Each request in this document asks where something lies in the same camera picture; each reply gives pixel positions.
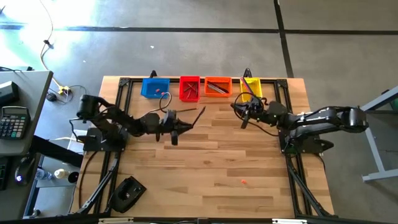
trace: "calculator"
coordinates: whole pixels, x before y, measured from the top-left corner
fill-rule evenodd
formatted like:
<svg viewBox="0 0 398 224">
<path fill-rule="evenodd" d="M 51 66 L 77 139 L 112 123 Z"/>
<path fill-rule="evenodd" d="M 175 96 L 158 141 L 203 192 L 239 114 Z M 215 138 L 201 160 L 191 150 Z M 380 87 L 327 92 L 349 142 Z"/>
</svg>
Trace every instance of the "calculator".
<svg viewBox="0 0 398 224">
<path fill-rule="evenodd" d="M 29 110 L 23 106 L 3 106 L 0 139 L 22 139 L 30 122 Z"/>
</svg>

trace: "gray floor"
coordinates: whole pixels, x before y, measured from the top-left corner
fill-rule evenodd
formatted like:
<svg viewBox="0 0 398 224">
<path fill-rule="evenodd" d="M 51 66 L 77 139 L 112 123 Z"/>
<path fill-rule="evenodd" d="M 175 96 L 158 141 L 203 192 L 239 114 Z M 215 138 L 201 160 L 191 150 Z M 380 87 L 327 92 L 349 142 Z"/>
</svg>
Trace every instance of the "gray floor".
<svg viewBox="0 0 398 224">
<path fill-rule="evenodd" d="M 271 0 L 124 0 L 45 1 L 55 27 L 222 27 L 276 29 Z M 49 32 L 40 3 L 10 4 L 0 22 L 26 22 L 23 30 L 0 30 L 5 65 L 42 68 L 39 52 Z M 398 2 L 371 0 L 280 0 L 286 29 L 397 30 Z M 103 75 L 239 76 L 246 67 L 258 77 L 286 77 L 279 34 L 199 34 L 143 32 L 54 32 L 54 49 L 45 63 L 64 85 L 100 90 Z M 363 105 L 398 85 L 398 35 L 287 35 L 295 77 L 304 78 L 310 105 Z M 65 106 L 46 102 L 37 134 L 70 135 L 76 98 Z M 361 176 L 377 171 L 364 134 L 333 133 L 323 138 L 335 147 L 325 152 L 326 174 L 335 213 L 345 218 L 396 223 L 398 178 L 364 184 Z M 389 167 L 397 151 L 381 148 Z M 48 215 L 66 213 L 71 189 L 58 189 L 64 203 L 44 203 L 55 192 L 40 194 L 37 207 Z"/>
</svg>

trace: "wooden tabletop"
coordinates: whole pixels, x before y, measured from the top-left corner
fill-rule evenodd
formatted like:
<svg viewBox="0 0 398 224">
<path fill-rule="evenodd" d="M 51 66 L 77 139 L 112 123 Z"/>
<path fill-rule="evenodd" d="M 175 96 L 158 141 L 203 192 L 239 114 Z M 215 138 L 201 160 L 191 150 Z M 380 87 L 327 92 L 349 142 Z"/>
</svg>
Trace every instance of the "wooden tabletop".
<svg viewBox="0 0 398 224">
<path fill-rule="evenodd" d="M 108 102 L 116 101 L 120 77 L 104 77 L 100 96 Z M 289 78 L 289 93 L 294 113 L 310 111 L 304 80 Z M 184 103 L 178 98 L 178 83 L 170 84 L 173 100 L 170 109 L 198 110 L 177 113 L 192 123 L 204 106 L 206 111 L 190 131 L 179 136 L 178 146 L 171 145 L 165 134 L 156 142 L 154 135 L 130 137 L 122 153 L 118 186 L 131 175 L 147 191 L 126 213 L 112 211 L 113 217 L 210 217 L 210 218 L 292 218 L 294 217 L 289 180 L 279 140 L 250 124 L 240 129 L 241 121 L 234 115 L 230 103 L 240 93 L 233 84 L 229 98 L 210 98 L 201 94 L 198 103 Z M 263 96 L 275 100 L 274 88 L 262 84 Z M 141 96 L 141 84 L 133 86 L 129 114 L 140 118 L 159 107 L 159 100 Z M 260 124 L 276 133 L 276 128 Z M 82 168 L 88 157 L 84 158 Z M 104 153 L 99 152 L 90 162 L 82 185 L 82 202 L 98 185 Z M 308 188 L 324 209 L 333 213 L 323 164 L 319 158 L 303 154 Z M 78 191 L 71 212 L 78 210 Z M 104 191 L 101 210 L 107 201 Z M 303 210 L 302 194 L 298 196 Z"/>
</svg>

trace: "plastic bin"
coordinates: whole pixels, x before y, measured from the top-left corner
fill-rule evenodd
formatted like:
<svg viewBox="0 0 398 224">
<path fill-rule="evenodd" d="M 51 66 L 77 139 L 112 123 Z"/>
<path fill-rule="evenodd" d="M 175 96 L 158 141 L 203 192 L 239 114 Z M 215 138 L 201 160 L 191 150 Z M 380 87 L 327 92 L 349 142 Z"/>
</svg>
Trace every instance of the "plastic bin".
<svg viewBox="0 0 398 224">
<path fill-rule="evenodd" d="M 262 90 L 261 90 L 261 81 L 260 78 L 244 78 L 246 82 L 249 84 L 250 89 L 253 91 L 253 93 L 262 98 Z M 243 92 L 249 92 L 249 90 L 246 89 L 246 87 L 243 85 L 242 80 L 240 80 L 241 83 L 241 93 Z M 242 102 L 249 101 L 251 99 L 251 95 L 249 94 L 243 94 L 242 95 Z"/>
<path fill-rule="evenodd" d="M 197 102 L 200 99 L 200 77 L 180 77 L 180 100 L 182 102 Z"/>
<path fill-rule="evenodd" d="M 208 82 L 227 90 L 227 93 L 219 93 L 212 90 L 208 86 Z M 231 77 L 206 77 L 205 78 L 205 95 L 210 97 L 229 97 L 232 95 L 232 79 Z"/>
<path fill-rule="evenodd" d="M 150 99 L 159 99 L 162 93 L 168 92 L 170 86 L 169 78 L 144 78 L 142 81 L 141 95 Z"/>
</svg>

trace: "desk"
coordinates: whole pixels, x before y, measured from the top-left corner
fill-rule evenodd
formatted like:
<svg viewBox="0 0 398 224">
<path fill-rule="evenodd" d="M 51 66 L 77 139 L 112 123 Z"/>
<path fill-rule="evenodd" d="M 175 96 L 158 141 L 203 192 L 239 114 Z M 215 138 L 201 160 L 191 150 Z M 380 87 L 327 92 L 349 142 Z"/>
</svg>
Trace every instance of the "desk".
<svg viewBox="0 0 398 224">
<path fill-rule="evenodd" d="M 100 96 L 116 101 L 120 77 L 104 77 Z M 288 79 L 294 113 L 310 111 L 303 79 Z M 141 83 L 132 88 L 129 114 L 135 118 L 159 107 L 159 100 L 141 96 Z M 170 84 L 173 100 L 170 109 L 183 110 L 206 106 L 196 126 L 182 134 L 178 146 L 171 145 L 170 135 L 155 141 L 154 135 L 129 137 L 122 153 L 116 186 L 130 175 L 147 187 L 139 201 L 126 213 L 112 211 L 113 217 L 211 217 L 211 218 L 291 218 L 294 217 L 289 180 L 278 138 L 268 136 L 254 126 L 240 129 L 230 103 L 240 93 L 233 84 L 229 98 L 209 98 L 201 86 L 198 103 L 183 103 L 178 98 L 178 83 Z M 273 86 L 262 84 L 263 96 L 274 100 Z M 122 96 L 121 108 L 124 107 Z M 193 122 L 199 110 L 177 116 Z M 276 128 L 261 126 L 276 133 Z M 85 155 L 85 166 L 91 153 Z M 84 202 L 97 187 L 104 153 L 92 159 L 81 189 L 77 189 L 71 212 L 78 210 L 78 192 Z M 323 207 L 333 213 L 322 162 L 303 154 L 308 188 Z M 101 211 L 107 201 L 104 190 Z M 302 194 L 298 192 L 303 210 Z"/>
<path fill-rule="evenodd" d="M 43 108 L 44 99 L 50 86 L 52 72 L 1 72 L 0 83 L 13 81 L 18 85 L 20 100 L 12 106 L 26 106 L 29 109 L 31 122 L 25 137 L 21 140 L 10 141 L 0 139 L 2 155 L 23 155 L 30 148 L 37 122 Z M 36 154 L 37 167 L 40 154 Z M 7 188 L 0 191 L 0 220 L 17 220 L 22 218 L 34 178 L 26 186 L 17 186 L 14 182 L 15 169 L 22 156 L 14 156 L 7 181 Z"/>
</svg>

